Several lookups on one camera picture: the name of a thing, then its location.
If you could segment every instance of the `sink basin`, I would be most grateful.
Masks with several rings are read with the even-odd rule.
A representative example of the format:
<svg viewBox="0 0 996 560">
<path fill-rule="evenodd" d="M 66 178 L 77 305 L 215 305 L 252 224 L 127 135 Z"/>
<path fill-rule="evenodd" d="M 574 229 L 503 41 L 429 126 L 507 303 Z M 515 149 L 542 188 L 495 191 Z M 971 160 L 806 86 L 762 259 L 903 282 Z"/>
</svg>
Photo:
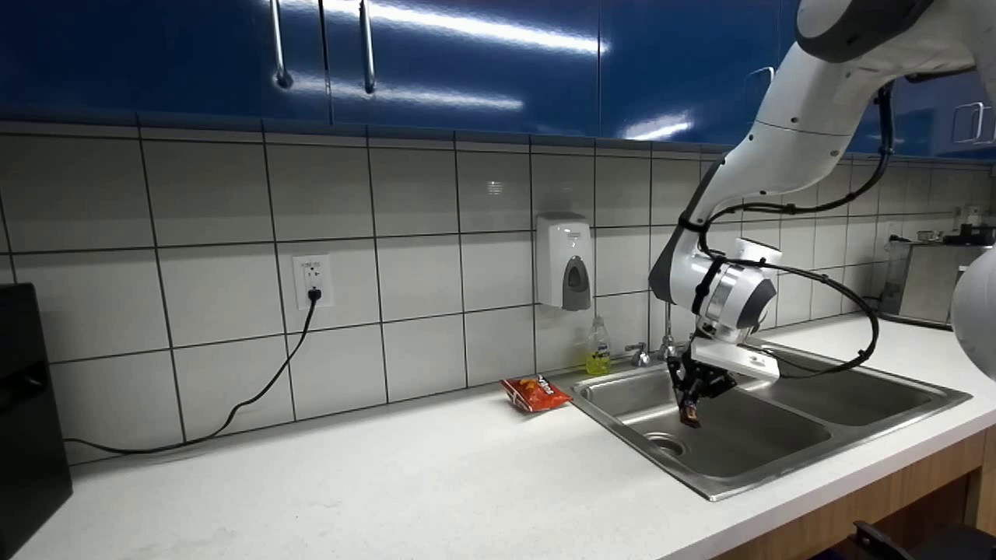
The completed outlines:
<svg viewBox="0 0 996 560">
<path fill-rule="evenodd" d="M 777 353 L 784 379 L 701 397 L 701 427 L 677 421 L 661 363 L 558 379 L 578 411 L 710 502 L 794 472 L 969 394 L 881 371 L 806 374 L 821 357 Z"/>
</svg>

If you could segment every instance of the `robotic arm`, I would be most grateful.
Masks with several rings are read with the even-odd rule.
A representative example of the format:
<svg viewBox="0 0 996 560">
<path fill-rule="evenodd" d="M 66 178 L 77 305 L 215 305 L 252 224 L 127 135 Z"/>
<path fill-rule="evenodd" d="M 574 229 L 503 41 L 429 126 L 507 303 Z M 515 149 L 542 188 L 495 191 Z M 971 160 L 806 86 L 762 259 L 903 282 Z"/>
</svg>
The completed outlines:
<svg viewBox="0 0 996 560">
<path fill-rule="evenodd" d="M 677 383 L 723 389 L 730 386 L 723 383 L 726 374 L 777 379 L 773 357 L 738 347 L 773 300 L 772 270 L 752 265 L 777 265 L 777 249 L 741 240 L 738 256 L 726 259 L 701 246 L 701 227 L 735 203 L 786 197 L 830 175 L 865 106 L 890 82 L 969 68 L 980 71 L 991 98 L 991 0 L 800 4 L 796 44 L 786 51 L 749 135 L 703 178 L 651 270 L 653 295 L 689 307 L 701 322 Z"/>
</svg>

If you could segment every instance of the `wall tile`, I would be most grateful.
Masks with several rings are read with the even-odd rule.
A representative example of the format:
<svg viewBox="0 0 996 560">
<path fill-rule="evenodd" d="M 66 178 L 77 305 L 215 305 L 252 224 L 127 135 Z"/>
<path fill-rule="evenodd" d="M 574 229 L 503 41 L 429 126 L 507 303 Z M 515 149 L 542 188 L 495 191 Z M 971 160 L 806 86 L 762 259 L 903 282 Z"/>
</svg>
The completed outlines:
<svg viewBox="0 0 996 560">
<path fill-rule="evenodd" d="M 465 313 L 469 386 L 533 374 L 533 307 Z"/>
<path fill-rule="evenodd" d="M 163 246 L 269 240 L 260 147 L 147 144 L 155 234 Z"/>
<path fill-rule="evenodd" d="M 850 165 L 850 191 L 858 191 L 863 185 L 867 185 L 871 171 L 873 171 L 871 160 L 856 160 Z M 881 188 L 882 185 L 878 180 L 867 194 L 863 194 L 856 203 L 850 203 L 845 212 L 863 214 L 863 218 L 878 214 Z"/>
<path fill-rule="evenodd" d="M 12 282 L 12 269 L 10 269 L 10 259 L 6 256 L 0 256 L 0 288 L 2 282 Z"/>
<path fill-rule="evenodd" d="M 375 261 L 385 322 L 460 310 L 458 236 L 382 240 Z"/>
<path fill-rule="evenodd" d="M 811 319 L 811 282 L 806 276 L 777 276 L 777 327 Z"/>
<path fill-rule="evenodd" d="M 873 218 L 852 218 L 845 224 L 845 265 L 878 261 L 882 246 L 873 236 Z"/>
<path fill-rule="evenodd" d="M 826 178 L 821 178 L 815 188 L 815 205 L 825 205 L 825 203 L 836 203 L 842 200 L 850 191 L 852 191 L 852 165 L 842 160 Z M 826 214 L 845 214 L 850 208 L 840 205 L 840 208 L 830 208 L 830 212 L 818 212 L 818 218 L 826 218 Z"/>
<path fill-rule="evenodd" d="M 593 294 L 648 291 L 648 229 L 597 229 L 593 234 Z"/>
<path fill-rule="evenodd" d="M 278 240 L 374 236 L 363 149 L 269 147 Z"/>
<path fill-rule="evenodd" d="M 163 350 L 152 252 L 19 256 L 35 282 L 53 360 Z"/>
<path fill-rule="evenodd" d="M 464 236 L 464 307 L 533 305 L 528 234 Z"/>
<path fill-rule="evenodd" d="M 651 160 L 597 156 L 593 224 L 651 224 Z"/>
<path fill-rule="evenodd" d="M 677 224 L 698 180 L 698 160 L 653 160 L 653 224 Z"/>
<path fill-rule="evenodd" d="M 781 221 L 781 261 L 790 269 L 811 269 L 815 221 Z"/>
<path fill-rule="evenodd" d="M 326 256 L 334 261 L 334 294 L 313 307 L 310 330 L 380 322 L 374 240 L 279 244 L 286 332 L 298 332 L 309 319 L 309 303 L 298 303 L 293 269 L 302 256 Z"/>
<path fill-rule="evenodd" d="M 283 335 L 177 353 L 182 424 L 190 439 L 215 432 L 228 411 L 263 389 L 283 363 Z M 225 432 L 290 424 L 286 374 L 256 404 L 243 407 Z"/>
<path fill-rule="evenodd" d="M 167 353 L 53 366 L 66 439 L 111 449 L 155 449 L 182 441 L 177 386 Z M 98 451 L 68 445 L 75 461 Z"/>
<path fill-rule="evenodd" d="M 19 252 L 152 246 L 135 141 L 0 136 L 0 197 Z"/>
<path fill-rule="evenodd" d="M 382 327 L 389 403 L 464 386 L 460 319 L 403 322 Z"/>
<path fill-rule="evenodd" d="M 534 363 L 539 374 L 578 371 L 584 353 L 591 353 L 593 307 L 558 310 L 534 305 Z"/>
<path fill-rule="evenodd" d="M 815 221 L 811 269 L 840 269 L 845 261 L 845 218 Z"/>
<path fill-rule="evenodd" d="M 756 240 L 762 246 L 781 249 L 781 224 L 777 221 L 749 221 L 749 224 L 744 224 L 744 240 Z"/>
<path fill-rule="evenodd" d="M 54 126 L 54 121 L 0 121 L 0 135 L 135 141 L 135 127 L 95 127 L 95 126 Z"/>
<path fill-rule="evenodd" d="M 375 234 L 458 234 L 453 185 L 453 154 L 374 149 Z"/>
<path fill-rule="evenodd" d="M 141 127 L 143 141 L 177 141 L 177 144 L 260 144 L 260 131 L 225 131 L 225 127 Z"/>
<path fill-rule="evenodd" d="M 533 214 L 593 214 L 593 162 L 583 156 L 533 156 Z"/>
<path fill-rule="evenodd" d="M 929 167 L 922 162 L 892 162 L 890 171 L 878 185 L 878 212 L 922 212 L 926 197 Z"/>
<path fill-rule="evenodd" d="M 460 227 L 528 229 L 528 156 L 527 154 L 458 154 Z"/>
<path fill-rule="evenodd" d="M 167 249 L 162 282 L 177 347 L 283 332 L 274 246 Z"/>
<path fill-rule="evenodd" d="M 363 136 L 334 136 L 334 135 L 283 135 L 263 131 L 266 147 L 329 147 L 329 149 L 366 149 Z"/>
<path fill-rule="evenodd" d="M 937 165 L 929 185 L 929 212 L 961 212 L 976 205 L 991 212 L 996 175 L 980 165 Z"/>
<path fill-rule="evenodd" d="M 293 357 L 293 397 L 298 421 L 385 404 L 380 327 L 310 332 Z"/>
<path fill-rule="evenodd" d="M 842 269 L 825 270 L 833 282 L 842 282 Z M 811 319 L 842 313 L 842 295 L 830 288 L 811 282 Z"/>
<path fill-rule="evenodd" d="M 622 353 L 626 347 L 648 341 L 651 350 L 660 347 L 660 338 L 651 338 L 651 307 L 648 307 L 648 294 L 632 294 L 632 295 L 607 295 L 597 300 L 597 319 L 604 322 L 607 347 L 611 353 Z"/>
</svg>

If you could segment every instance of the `power cord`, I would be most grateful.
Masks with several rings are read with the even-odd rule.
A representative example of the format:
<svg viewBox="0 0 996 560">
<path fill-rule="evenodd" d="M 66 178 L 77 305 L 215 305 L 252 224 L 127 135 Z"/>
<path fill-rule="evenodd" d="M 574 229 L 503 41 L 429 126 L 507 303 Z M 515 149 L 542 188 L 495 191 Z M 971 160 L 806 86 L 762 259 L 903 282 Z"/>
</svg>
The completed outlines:
<svg viewBox="0 0 996 560">
<path fill-rule="evenodd" d="M 86 439 L 62 439 L 62 441 L 95 449 L 95 451 L 106 451 L 106 456 L 133 458 L 133 456 L 163 456 L 163 451 L 194 449 L 194 445 L 218 439 L 236 421 L 236 414 L 243 407 L 256 404 L 259 397 L 263 397 L 278 386 L 278 379 L 283 378 L 283 371 L 290 366 L 290 360 L 298 354 L 298 350 L 306 347 L 306 338 L 310 332 L 310 319 L 313 319 L 318 300 L 320 300 L 320 291 L 309 291 L 309 319 L 306 319 L 306 327 L 302 327 L 302 338 L 293 347 L 293 353 L 278 366 L 278 374 L 252 397 L 232 404 L 228 411 L 225 424 L 215 432 L 200 435 L 200 439 L 185 439 L 185 441 L 177 441 L 177 445 L 162 445 L 162 449 L 115 449 L 115 445 L 86 441 Z"/>
<path fill-rule="evenodd" d="M 845 291 L 842 282 L 836 282 L 836 279 L 830 279 L 830 276 L 825 276 L 825 274 L 811 274 L 811 270 L 786 269 L 786 265 L 769 265 L 769 261 L 726 259 L 723 252 L 710 249 L 710 227 L 712 227 L 718 218 L 735 214 L 735 212 L 752 212 L 752 214 L 818 214 L 818 212 L 830 212 L 830 208 L 850 205 L 852 200 L 858 200 L 863 194 L 867 194 L 867 191 L 882 178 L 882 171 L 888 171 L 888 165 L 890 165 L 890 160 L 892 160 L 892 141 L 896 141 L 896 127 L 892 127 L 892 86 L 890 86 L 890 83 L 881 86 L 878 98 L 873 98 L 873 103 L 878 103 L 878 121 L 881 121 L 878 162 L 873 162 L 873 171 L 867 175 L 867 180 L 865 180 L 858 191 L 852 191 L 852 194 L 845 194 L 845 197 L 840 197 L 840 200 L 830 200 L 830 203 L 825 203 L 825 205 L 810 205 L 810 208 L 806 208 L 806 205 L 803 205 L 803 208 L 800 208 L 800 205 L 777 205 L 777 203 L 741 203 L 741 205 L 718 208 L 715 214 L 710 214 L 710 218 L 698 227 L 698 246 L 701 246 L 701 252 L 710 256 L 712 270 L 718 270 L 718 265 L 735 265 L 735 269 L 769 269 L 769 270 L 806 276 L 806 279 L 811 279 L 811 282 L 821 282 L 821 288 L 836 291 L 840 295 L 845 295 L 845 300 L 867 319 L 867 324 L 871 324 L 871 341 L 867 341 L 856 357 L 850 357 L 850 360 L 842 360 L 842 363 L 830 363 L 830 366 L 815 371 L 815 366 L 806 366 L 806 363 L 796 363 L 796 360 L 781 357 L 781 360 L 786 360 L 786 363 L 794 363 L 794 366 L 806 371 L 806 374 L 842 374 L 842 371 L 852 371 L 852 366 L 865 363 L 865 360 L 873 354 L 878 335 L 881 335 L 873 307 L 871 307 L 863 295 L 856 295 L 852 291 Z"/>
</svg>

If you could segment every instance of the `white tile wall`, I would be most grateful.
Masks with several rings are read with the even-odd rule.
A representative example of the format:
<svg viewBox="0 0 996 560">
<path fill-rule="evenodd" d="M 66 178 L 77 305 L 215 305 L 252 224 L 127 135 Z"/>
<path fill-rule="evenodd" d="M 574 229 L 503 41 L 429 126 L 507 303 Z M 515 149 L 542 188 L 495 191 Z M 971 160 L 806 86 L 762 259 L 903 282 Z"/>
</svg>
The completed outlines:
<svg viewBox="0 0 996 560">
<path fill-rule="evenodd" d="M 533 374 L 533 307 L 465 313 L 469 386 L 527 374 Z"/>
<path fill-rule="evenodd" d="M 385 322 L 460 310 L 458 236 L 382 240 L 375 265 Z"/>
<path fill-rule="evenodd" d="M 648 270 L 715 154 L 26 127 L 0 126 L 0 224 L 12 229 L 0 282 L 12 270 L 36 282 L 49 354 L 68 379 L 60 397 L 89 439 L 202 435 L 256 394 L 306 322 L 293 256 L 329 256 L 334 294 L 290 378 L 232 430 L 572 371 L 593 313 L 617 350 L 657 350 L 665 330 L 688 341 L 693 330 L 681 307 L 665 322 Z M 786 200 L 842 197 L 865 171 L 867 160 L 850 160 Z M 730 252 L 752 236 L 781 246 L 786 265 L 878 295 L 888 234 L 951 229 L 964 203 L 991 203 L 982 165 L 892 171 L 890 194 L 871 191 L 830 218 L 735 214 L 710 244 Z M 533 218 L 543 212 L 593 221 L 589 310 L 533 305 Z M 777 294 L 764 327 L 850 310 L 796 276 L 777 276 Z"/>
<path fill-rule="evenodd" d="M 465 383 L 460 319 L 382 327 L 389 397 L 450 393 Z"/>
<path fill-rule="evenodd" d="M 648 291 L 648 227 L 593 234 L 593 294 Z"/>
<path fill-rule="evenodd" d="M 593 307 L 558 310 L 534 305 L 534 366 L 539 374 L 578 371 L 591 353 Z"/>
<path fill-rule="evenodd" d="M 283 357 L 283 335 L 181 350 L 177 378 L 185 435 L 202 439 L 215 432 L 232 404 L 252 397 L 278 374 Z M 252 407 L 243 407 L 225 432 L 243 432 L 290 421 L 290 378 L 283 374 L 274 389 Z"/>
<path fill-rule="evenodd" d="M 374 149 L 380 236 L 458 234 L 453 154 Z"/>
<path fill-rule="evenodd" d="M 528 229 L 528 154 L 458 154 L 460 227 Z"/>
<path fill-rule="evenodd" d="M 651 160 L 633 154 L 628 160 L 597 156 L 593 224 L 651 224 Z"/>
<path fill-rule="evenodd" d="M 266 147 L 278 240 L 370 236 L 366 149 Z"/>
<path fill-rule="evenodd" d="M 133 141 L 0 136 L 0 197 L 12 246 L 152 246 Z"/>
<path fill-rule="evenodd" d="M 256 144 L 147 144 L 162 246 L 269 240 L 263 154 Z"/>
<path fill-rule="evenodd" d="M 152 252 L 19 256 L 53 360 L 167 350 Z"/>
<path fill-rule="evenodd" d="M 279 288 L 283 288 L 283 319 L 286 332 L 298 332 L 309 319 L 309 300 L 295 294 L 293 261 L 302 256 L 320 256 L 334 265 L 334 294 L 320 295 L 310 327 L 349 327 L 375 324 L 375 252 L 374 240 L 338 240 L 338 244 L 279 244 Z"/>
<path fill-rule="evenodd" d="M 622 353 L 626 347 L 651 341 L 648 294 L 597 300 L 597 319 L 604 322 L 611 353 Z"/>
<path fill-rule="evenodd" d="M 0 256 L 0 282 L 12 282 L 12 269 L 6 256 Z"/>
<path fill-rule="evenodd" d="M 380 327 L 310 332 L 293 360 L 293 397 L 298 421 L 385 404 Z"/>
<path fill-rule="evenodd" d="M 283 332 L 274 246 L 163 249 L 162 288 L 177 347 Z"/>
<path fill-rule="evenodd" d="M 593 214 L 593 162 L 584 156 L 533 156 L 533 214 Z"/>
<path fill-rule="evenodd" d="M 66 439 L 111 449 L 182 441 L 167 353 L 54 363 L 53 386 Z M 86 458 L 89 449 L 68 445 L 68 451 Z"/>
<path fill-rule="evenodd" d="M 533 305 L 533 236 L 464 236 L 464 307 Z"/>
<path fill-rule="evenodd" d="M 653 224 L 677 224 L 688 200 L 698 191 L 701 167 L 698 160 L 653 160 Z"/>
</svg>

